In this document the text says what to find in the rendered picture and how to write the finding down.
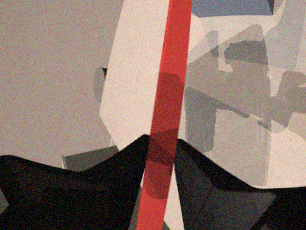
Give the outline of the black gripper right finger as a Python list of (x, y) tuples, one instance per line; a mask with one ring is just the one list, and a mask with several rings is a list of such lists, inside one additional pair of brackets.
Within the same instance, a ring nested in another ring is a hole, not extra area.
[(275, 217), (306, 212), (305, 186), (249, 186), (184, 139), (177, 139), (174, 172), (184, 230), (259, 230)]

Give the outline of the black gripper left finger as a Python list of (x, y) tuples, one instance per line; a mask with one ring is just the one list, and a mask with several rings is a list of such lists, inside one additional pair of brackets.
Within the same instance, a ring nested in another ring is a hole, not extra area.
[(149, 135), (113, 158), (82, 171), (0, 156), (0, 190), (7, 203), (93, 230), (128, 230), (144, 178)]

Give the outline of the red box lid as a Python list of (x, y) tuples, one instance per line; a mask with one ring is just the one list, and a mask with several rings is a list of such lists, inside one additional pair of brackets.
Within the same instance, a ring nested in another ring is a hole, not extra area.
[(161, 230), (184, 96), (192, 0), (169, 0), (136, 230)]

